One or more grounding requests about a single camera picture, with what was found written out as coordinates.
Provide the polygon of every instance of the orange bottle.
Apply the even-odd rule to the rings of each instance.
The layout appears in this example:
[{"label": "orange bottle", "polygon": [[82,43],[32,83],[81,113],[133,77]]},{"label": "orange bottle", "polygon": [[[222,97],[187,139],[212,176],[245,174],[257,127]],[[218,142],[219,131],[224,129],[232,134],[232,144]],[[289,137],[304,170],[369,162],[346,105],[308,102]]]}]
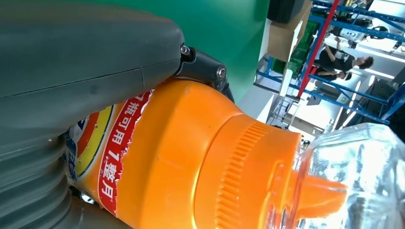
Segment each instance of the orange bottle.
[{"label": "orange bottle", "polygon": [[306,176],[299,134],[192,81],[91,114],[68,135],[71,181],[137,229],[293,228],[345,199],[343,185]]}]

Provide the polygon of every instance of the blue metal shelf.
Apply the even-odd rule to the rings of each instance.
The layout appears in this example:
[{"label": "blue metal shelf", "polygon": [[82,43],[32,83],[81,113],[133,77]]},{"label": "blue metal shelf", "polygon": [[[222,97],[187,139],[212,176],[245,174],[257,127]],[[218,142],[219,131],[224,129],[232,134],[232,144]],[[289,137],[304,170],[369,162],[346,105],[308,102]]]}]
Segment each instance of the blue metal shelf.
[{"label": "blue metal shelf", "polygon": [[[325,19],[323,17],[318,17],[318,16],[314,16],[314,15],[310,15],[309,20],[317,22],[317,23],[324,23],[325,22]],[[330,25],[340,27],[340,28],[349,29],[349,30],[353,30],[353,31],[366,33],[366,34],[376,36],[376,37],[388,38],[388,39],[391,39],[391,40],[394,40],[394,41],[405,42],[405,37],[402,36],[402,35],[392,34],[392,33],[389,33],[389,32],[383,32],[383,31],[378,31],[378,30],[372,30],[372,29],[368,29],[368,28],[365,28],[365,27],[361,27],[361,26],[341,22],[341,21],[331,21]]]},{"label": "blue metal shelf", "polygon": [[[320,12],[320,11],[329,12],[330,11],[330,13],[334,13],[334,10],[330,9],[332,7],[331,3],[313,0],[313,4],[325,7],[325,8],[313,7],[312,8],[313,12]],[[345,7],[345,6],[337,6],[336,9],[338,11],[351,12],[351,13],[355,13],[358,15],[365,15],[365,16],[369,16],[369,17],[378,18],[378,19],[382,20],[383,22],[399,29],[400,31],[405,32],[405,28],[403,26],[397,24],[397,23],[405,23],[405,18],[381,14],[381,13],[377,13],[374,11],[367,11],[367,10],[358,9],[358,8],[350,8],[350,7]],[[369,35],[375,36],[375,37],[388,38],[388,39],[399,41],[399,42],[405,42],[405,37],[403,35],[392,34],[389,32],[383,32],[383,31],[378,31],[378,30],[372,30],[372,29],[354,25],[354,23],[331,21],[330,24],[326,24],[325,18],[314,16],[314,15],[310,15],[309,20],[320,23],[318,34],[320,33],[320,31],[322,31],[324,29],[324,26],[331,25],[331,26],[335,26],[335,27],[340,27],[340,28],[345,28],[345,29],[349,29],[349,30],[353,30],[353,31],[366,33],[366,34],[369,34]],[[318,43],[318,41],[320,39],[323,39],[323,37],[318,35],[314,41],[314,44]],[[311,50],[309,52],[309,57],[313,56],[313,54],[315,52],[317,52],[315,50],[315,45],[312,45]],[[290,84],[289,86],[291,88],[299,90],[301,87],[303,87],[303,86],[305,87],[305,85],[303,85],[303,78],[305,76],[305,72],[307,72],[307,69],[309,67],[311,67],[311,66],[309,66],[309,63],[307,61],[304,64],[301,76],[298,80],[298,85]],[[257,74],[281,83],[282,82],[281,79],[269,75],[270,71],[271,71],[271,66],[268,66],[265,73],[257,72]],[[365,117],[368,117],[370,119],[373,119],[375,121],[381,122],[386,125],[389,124],[389,121],[388,121],[389,117],[392,116],[403,104],[405,104],[405,84],[402,85],[388,100],[385,100],[385,99],[378,98],[378,97],[375,97],[375,96],[372,96],[372,95],[369,95],[366,93],[356,92],[353,89],[330,82],[328,80],[325,80],[323,78],[320,78],[320,77],[317,77],[314,75],[308,75],[308,77],[321,81],[322,83],[327,83],[327,84],[335,87],[340,93],[342,93],[345,97],[347,97],[349,99],[349,101],[353,101],[353,100],[348,96],[348,94],[346,92],[356,93],[365,99],[376,101],[376,102],[380,103],[382,105],[380,113],[371,114],[365,108],[363,108],[360,104],[358,104],[356,101],[353,101],[353,107],[349,107],[347,104],[338,102],[330,97],[319,94],[317,90],[316,91],[308,91],[306,89],[304,90],[305,93],[308,93],[312,96],[318,97],[322,100],[328,101],[332,104],[336,104],[336,105],[346,108],[348,110],[355,111],[357,114],[363,115]]]},{"label": "blue metal shelf", "polygon": [[[317,5],[317,6],[323,6],[327,8],[331,8],[332,4],[329,2],[324,2],[324,1],[318,1],[318,0],[313,0],[312,4]],[[387,19],[389,21],[394,21],[394,22],[399,22],[399,23],[405,23],[405,19],[401,17],[396,17],[388,14],[383,14],[383,13],[377,13],[375,11],[368,11],[360,8],[353,8],[353,7],[346,7],[346,6],[338,6],[337,10],[339,11],[345,11],[345,12],[350,12],[350,13],[358,13],[364,16],[369,16],[369,17],[374,17],[378,19]]]},{"label": "blue metal shelf", "polygon": [[[279,83],[282,82],[282,80],[279,79],[279,78],[277,78],[277,77],[270,76],[270,75],[268,75],[268,74],[265,74],[265,73],[262,73],[262,72],[259,72],[259,71],[257,71],[256,74],[258,74],[258,75],[260,75],[260,76],[263,76],[263,77],[265,77],[265,78],[271,79],[271,80],[273,80],[273,81],[279,82]],[[325,82],[325,83],[331,83],[331,82],[328,81],[328,80],[321,79],[321,78],[316,77],[316,76],[314,76],[314,75],[309,75],[309,76],[310,76],[311,78],[314,78],[314,79],[320,79],[320,80],[322,80],[322,81]],[[297,85],[295,85],[295,84],[291,84],[291,83],[290,83],[289,86],[290,86],[290,88],[294,88],[294,89],[296,89],[296,90],[299,90],[299,86],[297,86]],[[317,93],[316,91],[309,91],[309,90],[307,90],[307,89],[304,89],[304,92],[307,93],[307,94],[310,94],[310,95],[312,95],[312,96],[315,96],[315,97],[317,97],[317,98],[320,98],[320,99],[322,99],[322,100],[325,100],[325,101],[327,101],[327,102],[329,102],[329,103],[332,103],[332,104],[341,106],[341,107],[346,108],[346,109],[351,110],[351,111],[355,111],[357,114],[363,115],[364,117],[370,118],[370,119],[375,120],[375,121],[377,121],[377,122],[380,122],[380,123],[383,123],[383,124],[386,124],[386,125],[388,125],[388,124],[390,123],[388,120],[383,120],[383,119],[381,119],[381,118],[379,118],[379,117],[377,117],[377,116],[375,116],[375,115],[370,114],[368,111],[366,111],[363,107],[361,107],[361,106],[360,106],[357,102],[355,102],[355,101],[354,101],[354,104],[355,104],[356,106],[349,107],[347,104],[338,102],[338,101],[336,101],[336,100],[334,100],[334,99],[331,99],[331,98],[329,98],[329,97],[327,97],[327,96],[321,95],[321,94]],[[343,94],[345,94],[345,96],[348,97],[349,100],[351,100],[351,98],[350,98],[346,93],[343,93]]]}]

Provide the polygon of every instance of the clear plastic bottle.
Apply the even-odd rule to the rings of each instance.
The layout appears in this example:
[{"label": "clear plastic bottle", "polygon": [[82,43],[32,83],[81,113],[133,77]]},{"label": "clear plastic bottle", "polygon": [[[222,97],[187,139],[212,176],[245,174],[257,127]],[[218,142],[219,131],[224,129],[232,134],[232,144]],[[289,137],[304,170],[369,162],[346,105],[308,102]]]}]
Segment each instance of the clear plastic bottle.
[{"label": "clear plastic bottle", "polygon": [[389,127],[361,124],[320,135],[303,155],[312,155],[308,175],[347,188],[336,213],[301,219],[297,228],[404,228],[405,144]]}]

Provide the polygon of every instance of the ceiling light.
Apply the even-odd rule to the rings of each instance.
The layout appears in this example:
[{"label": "ceiling light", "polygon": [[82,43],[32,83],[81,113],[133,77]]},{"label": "ceiling light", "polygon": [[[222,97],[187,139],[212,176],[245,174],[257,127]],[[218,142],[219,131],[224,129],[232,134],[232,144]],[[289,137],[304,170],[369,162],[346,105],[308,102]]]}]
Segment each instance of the ceiling light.
[{"label": "ceiling light", "polygon": [[[362,84],[361,81],[357,82],[356,89],[355,89],[356,92],[359,91],[361,84]],[[350,107],[350,108],[353,107],[353,103],[354,103],[353,101],[356,99],[356,96],[357,96],[357,93],[353,93],[353,95],[352,95],[352,100],[351,100],[350,103],[349,103],[349,107]]]},{"label": "ceiling light", "polygon": [[336,129],[336,126],[338,125],[339,119],[341,118],[341,113],[343,111],[343,107],[339,110],[338,116],[336,117],[336,121],[333,124],[332,132]]},{"label": "ceiling light", "polygon": [[353,106],[353,101],[350,101],[349,107],[351,108]]},{"label": "ceiling light", "polygon": [[375,80],[375,75],[370,76],[370,80],[368,81],[369,87],[374,83],[374,80]]},{"label": "ceiling light", "polygon": [[356,89],[355,89],[355,91],[359,91],[359,89],[360,89],[360,85],[362,84],[362,82],[361,81],[359,81],[359,82],[357,82],[357,85],[356,85]]},{"label": "ceiling light", "polygon": [[388,75],[388,74],[385,74],[385,73],[381,73],[381,72],[378,72],[378,71],[375,71],[375,70],[371,70],[371,69],[365,69],[365,71],[368,72],[368,73],[372,73],[372,74],[376,74],[376,75],[379,75],[379,76],[386,77],[386,78],[388,78],[388,79],[393,79],[393,78],[395,78],[395,76]]},{"label": "ceiling light", "polygon": [[344,123],[343,123],[342,126],[344,127],[344,126],[346,126],[347,124],[349,124],[349,122],[354,118],[355,115],[356,115],[356,112],[353,111],[353,112],[349,115],[349,117],[347,117],[346,121],[344,121]]}]

